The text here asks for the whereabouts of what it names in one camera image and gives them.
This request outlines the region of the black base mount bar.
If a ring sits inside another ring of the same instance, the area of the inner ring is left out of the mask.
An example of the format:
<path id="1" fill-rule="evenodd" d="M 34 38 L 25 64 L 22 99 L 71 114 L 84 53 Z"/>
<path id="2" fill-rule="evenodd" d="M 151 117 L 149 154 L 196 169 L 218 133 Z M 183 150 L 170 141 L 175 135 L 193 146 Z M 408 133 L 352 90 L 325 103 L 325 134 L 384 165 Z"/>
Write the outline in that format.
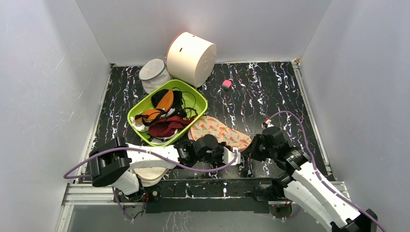
<path id="1" fill-rule="evenodd" d="M 114 200 L 131 216 L 138 207 L 146 213 L 254 212 L 290 217 L 299 208 L 272 187 L 271 178 L 161 180 L 133 195 L 116 190 Z"/>

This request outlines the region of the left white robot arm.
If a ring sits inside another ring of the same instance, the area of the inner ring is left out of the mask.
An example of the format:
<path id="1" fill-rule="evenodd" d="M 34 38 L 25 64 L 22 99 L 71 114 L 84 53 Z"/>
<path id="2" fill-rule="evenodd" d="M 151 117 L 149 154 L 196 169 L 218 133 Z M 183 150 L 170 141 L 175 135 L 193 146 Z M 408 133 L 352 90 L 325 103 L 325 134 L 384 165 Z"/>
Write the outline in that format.
<path id="1" fill-rule="evenodd" d="M 163 147 L 139 146 L 118 137 L 95 148 L 89 154 L 93 187 L 113 186 L 132 201 L 143 198 L 145 189 L 141 178 L 132 171 L 141 168 L 183 168 L 195 171 L 198 162 L 222 164 L 222 169 L 238 164 L 237 148 L 219 143 L 215 136 L 207 134 L 194 140 L 184 140 Z"/>

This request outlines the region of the white mesh cylindrical laundry bag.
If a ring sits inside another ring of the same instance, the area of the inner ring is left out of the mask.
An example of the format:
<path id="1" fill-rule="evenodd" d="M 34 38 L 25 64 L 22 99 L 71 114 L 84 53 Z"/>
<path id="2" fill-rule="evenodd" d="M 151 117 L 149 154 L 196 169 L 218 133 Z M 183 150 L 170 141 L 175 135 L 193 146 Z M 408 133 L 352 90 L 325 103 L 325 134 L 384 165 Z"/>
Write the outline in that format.
<path id="1" fill-rule="evenodd" d="M 171 80 L 165 62 L 159 58 L 148 61 L 141 68 L 138 77 L 148 94 Z"/>

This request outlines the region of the green plastic bin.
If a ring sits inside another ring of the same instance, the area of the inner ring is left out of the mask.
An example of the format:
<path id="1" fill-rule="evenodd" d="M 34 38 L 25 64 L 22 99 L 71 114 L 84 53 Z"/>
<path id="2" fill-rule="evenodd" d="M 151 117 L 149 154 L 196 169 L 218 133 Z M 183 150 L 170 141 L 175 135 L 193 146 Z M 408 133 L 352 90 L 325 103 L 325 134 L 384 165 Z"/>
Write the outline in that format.
<path id="1" fill-rule="evenodd" d="M 151 141 L 150 135 L 148 134 L 147 131 L 145 132 L 138 131 L 137 128 L 135 127 L 135 123 L 133 122 L 133 119 L 137 114 L 142 113 L 145 110 L 153 109 L 154 106 L 151 102 L 151 97 L 163 89 L 182 91 L 182 98 L 184 99 L 182 101 L 183 106 L 184 107 L 186 106 L 188 108 L 193 108 L 194 109 L 193 111 L 197 113 L 197 115 L 195 116 L 194 114 L 192 114 L 192 116 L 194 116 L 193 121 L 190 124 L 188 124 L 185 128 L 179 129 L 178 133 L 174 137 L 170 138 L 169 140 L 165 142 L 157 143 L 157 142 Z M 136 132 L 136 134 L 139 137 L 141 137 L 142 141 L 147 143 L 149 146 L 154 146 L 154 147 L 168 146 L 168 145 L 173 144 L 179 138 L 181 138 L 189 130 L 189 128 L 203 116 L 203 114 L 207 111 L 207 108 L 208 108 L 207 100 L 201 93 L 197 91 L 197 89 L 193 88 L 192 86 L 190 86 L 189 84 L 181 80 L 173 79 L 163 84 L 162 86 L 158 87 L 157 89 L 152 91 L 150 94 L 148 94 L 145 98 L 140 100 L 128 112 L 127 120 L 128 120 L 128 123 L 131 125 L 132 129 Z"/>

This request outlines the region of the orange black bra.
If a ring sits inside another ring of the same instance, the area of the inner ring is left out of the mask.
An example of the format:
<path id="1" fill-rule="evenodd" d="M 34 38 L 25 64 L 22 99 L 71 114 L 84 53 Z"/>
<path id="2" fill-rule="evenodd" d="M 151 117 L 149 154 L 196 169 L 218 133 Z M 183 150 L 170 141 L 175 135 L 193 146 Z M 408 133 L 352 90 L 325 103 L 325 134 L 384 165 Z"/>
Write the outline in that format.
<path id="1" fill-rule="evenodd" d="M 179 90 L 162 89 L 157 91 L 151 97 L 153 109 L 145 110 L 144 112 L 134 117 L 135 123 L 142 123 L 144 126 L 166 119 L 172 116 L 186 116 L 183 112 L 183 93 Z"/>

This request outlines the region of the maroon bra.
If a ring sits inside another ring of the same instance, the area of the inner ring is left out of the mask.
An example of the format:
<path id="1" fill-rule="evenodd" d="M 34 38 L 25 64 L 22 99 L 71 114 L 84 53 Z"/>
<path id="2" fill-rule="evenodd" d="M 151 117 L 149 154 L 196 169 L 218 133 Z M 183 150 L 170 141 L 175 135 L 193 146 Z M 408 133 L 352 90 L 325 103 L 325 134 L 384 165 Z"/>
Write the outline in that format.
<path id="1" fill-rule="evenodd" d="M 172 116 L 159 119 L 148 127 L 148 134 L 152 137 L 167 138 L 175 134 L 177 130 L 186 128 L 196 116 L 184 119 L 181 116 Z"/>

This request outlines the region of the pink small block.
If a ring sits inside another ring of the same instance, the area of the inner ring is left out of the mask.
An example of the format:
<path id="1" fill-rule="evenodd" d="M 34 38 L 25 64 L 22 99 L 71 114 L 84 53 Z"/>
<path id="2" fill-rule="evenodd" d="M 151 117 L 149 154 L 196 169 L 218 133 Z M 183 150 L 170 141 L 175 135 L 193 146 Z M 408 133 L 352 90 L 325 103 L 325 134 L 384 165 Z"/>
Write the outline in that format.
<path id="1" fill-rule="evenodd" d="M 224 80 L 221 84 L 221 87 L 225 90 L 229 90 L 232 88 L 232 82 L 230 80 Z"/>

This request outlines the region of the white garment in bin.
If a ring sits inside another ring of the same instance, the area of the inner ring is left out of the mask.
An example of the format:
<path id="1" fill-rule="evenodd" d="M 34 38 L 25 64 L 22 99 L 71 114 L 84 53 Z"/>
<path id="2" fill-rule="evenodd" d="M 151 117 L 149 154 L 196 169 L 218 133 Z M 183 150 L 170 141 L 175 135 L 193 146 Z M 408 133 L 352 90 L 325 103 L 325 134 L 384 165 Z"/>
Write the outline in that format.
<path id="1" fill-rule="evenodd" d="M 149 129 L 149 126 L 144 125 L 142 122 L 136 122 L 135 120 L 132 120 L 131 126 L 140 133 L 147 132 Z"/>

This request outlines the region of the aluminium frame rail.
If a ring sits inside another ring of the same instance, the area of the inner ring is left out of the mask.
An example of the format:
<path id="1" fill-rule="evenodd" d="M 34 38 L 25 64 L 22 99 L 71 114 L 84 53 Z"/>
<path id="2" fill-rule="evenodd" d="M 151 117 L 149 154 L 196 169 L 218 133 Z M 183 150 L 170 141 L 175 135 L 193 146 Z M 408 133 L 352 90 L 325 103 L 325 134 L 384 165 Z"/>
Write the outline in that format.
<path id="1" fill-rule="evenodd" d="M 76 205 L 118 206 L 111 187 L 94 188 L 91 184 L 68 184 L 62 200 L 57 232 L 68 231 Z"/>

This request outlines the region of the white cylindrical container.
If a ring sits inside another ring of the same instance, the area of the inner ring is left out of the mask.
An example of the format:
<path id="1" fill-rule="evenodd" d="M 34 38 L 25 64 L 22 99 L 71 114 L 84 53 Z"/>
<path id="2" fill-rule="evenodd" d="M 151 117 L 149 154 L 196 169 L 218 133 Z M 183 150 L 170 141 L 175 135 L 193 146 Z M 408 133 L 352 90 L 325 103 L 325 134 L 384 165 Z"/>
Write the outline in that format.
<path id="1" fill-rule="evenodd" d="M 210 76 L 217 57 L 217 46 L 189 32 L 171 42 L 166 55 L 169 74 L 194 87 L 202 86 Z"/>

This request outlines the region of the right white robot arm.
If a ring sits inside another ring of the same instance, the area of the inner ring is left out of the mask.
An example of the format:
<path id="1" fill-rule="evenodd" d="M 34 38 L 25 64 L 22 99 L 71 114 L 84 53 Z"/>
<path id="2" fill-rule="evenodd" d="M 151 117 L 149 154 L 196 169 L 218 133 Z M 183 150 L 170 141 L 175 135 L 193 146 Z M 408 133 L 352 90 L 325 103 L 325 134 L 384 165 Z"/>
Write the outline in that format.
<path id="1" fill-rule="evenodd" d="M 280 128 L 273 126 L 256 134 L 241 154 L 257 161 L 271 159 L 284 171 L 258 194 L 298 204 L 329 232 L 377 230 L 377 215 L 343 196 L 316 169 L 313 158 L 287 142 Z"/>

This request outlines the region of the cream round mesh laundry bag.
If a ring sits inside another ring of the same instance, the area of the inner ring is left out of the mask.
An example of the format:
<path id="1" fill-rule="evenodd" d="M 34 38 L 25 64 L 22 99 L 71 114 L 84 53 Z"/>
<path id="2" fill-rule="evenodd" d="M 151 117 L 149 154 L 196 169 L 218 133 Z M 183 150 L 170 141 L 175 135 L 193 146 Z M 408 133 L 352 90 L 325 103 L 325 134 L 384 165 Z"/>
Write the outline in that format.
<path id="1" fill-rule="evenodd" d="M 159 183 L 167 174 L 169 169 L 163 167 L 152 168 L 137 168 L 133 169 L 133 173 L 141 180 L 143 187 L 151 187 Z"/>

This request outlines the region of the floral mesh laundry bag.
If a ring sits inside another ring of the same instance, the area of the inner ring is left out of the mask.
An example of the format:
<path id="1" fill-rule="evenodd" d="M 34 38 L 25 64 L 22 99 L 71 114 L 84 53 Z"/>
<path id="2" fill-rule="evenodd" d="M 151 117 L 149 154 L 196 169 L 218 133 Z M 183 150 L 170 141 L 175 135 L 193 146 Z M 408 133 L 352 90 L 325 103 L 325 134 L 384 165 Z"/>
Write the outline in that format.
<path id="1" fill-rule="evenodd" d="M 229 128 L 211 116 L 202 116 L 196 121 L 188 131 L 188 138 L 198 140 L 207 134 L 215 136 L 220 143 L 225 142 L 229 146 L 237 147 L 240 151 L 246 149 L 252 141 L 248 135 Z"/>

